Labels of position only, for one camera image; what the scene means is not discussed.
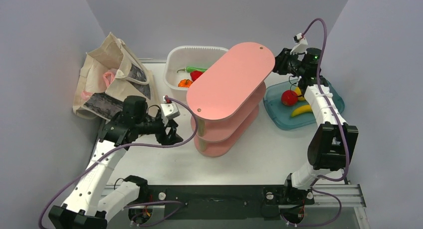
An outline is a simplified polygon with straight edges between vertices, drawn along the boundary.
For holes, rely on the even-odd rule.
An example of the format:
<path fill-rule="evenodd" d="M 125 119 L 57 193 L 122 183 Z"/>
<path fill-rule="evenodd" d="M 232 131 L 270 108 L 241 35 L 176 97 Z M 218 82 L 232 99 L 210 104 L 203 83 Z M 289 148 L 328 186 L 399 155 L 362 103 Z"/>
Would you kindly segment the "pink three-tier shelf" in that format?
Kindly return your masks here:
<path fill-rule="evenodd" d="M 273 53 L 256 42 L 230 48 L 188 89 L 196 149 L 206 157 L 226 154 L 259 113 L 265 79 L 275 66 Z"/>

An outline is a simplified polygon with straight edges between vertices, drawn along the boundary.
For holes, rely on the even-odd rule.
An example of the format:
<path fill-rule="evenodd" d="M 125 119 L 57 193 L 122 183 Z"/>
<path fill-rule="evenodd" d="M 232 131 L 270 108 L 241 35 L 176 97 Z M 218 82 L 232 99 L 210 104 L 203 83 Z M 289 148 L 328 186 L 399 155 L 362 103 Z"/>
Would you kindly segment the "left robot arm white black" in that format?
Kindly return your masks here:
<path fill-rule="evenodd" d="M 108 222 L 127 204 L 143 204 L 149 197 L 146 180 L 129 176 L 124 185 L 102 198 L 115 167 L 142 135 L 155 135 L 156 148 L 171 148 L 187 143 L 177 134 L 175 118 L 184 104 L 164 96 L 155 116 L 141 96 L 128 96 L 123 108 L 106 123 L 98 136 L 95 151 L 85 171 L 66 185 L 72 193 L 59 206 L 52 206 L 48 218 L 56 229 L 105 229 Z"/>

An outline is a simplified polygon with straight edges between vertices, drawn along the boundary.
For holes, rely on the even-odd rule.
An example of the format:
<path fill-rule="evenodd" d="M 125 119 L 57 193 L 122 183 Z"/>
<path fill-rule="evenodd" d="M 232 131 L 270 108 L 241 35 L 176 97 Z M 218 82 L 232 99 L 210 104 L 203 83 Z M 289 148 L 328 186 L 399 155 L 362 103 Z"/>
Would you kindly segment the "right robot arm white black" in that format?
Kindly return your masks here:
<path fill-rule="evenodd" d="M 341 116 L 330 91 L 330 82 L 320 74 L 322 51 L 308 48 L 299 59 L 292 49 L 284 48 L 275 58 L 273 72 L 298 77 L 301 95 L 310 105 L 317 130 L 307 149 L 307 162 L 287 176 L 281 199 L 286 203 L 303 201 L 319 179 L 344 170 L 346 174 L 358 139 L 358 128 Z"/>

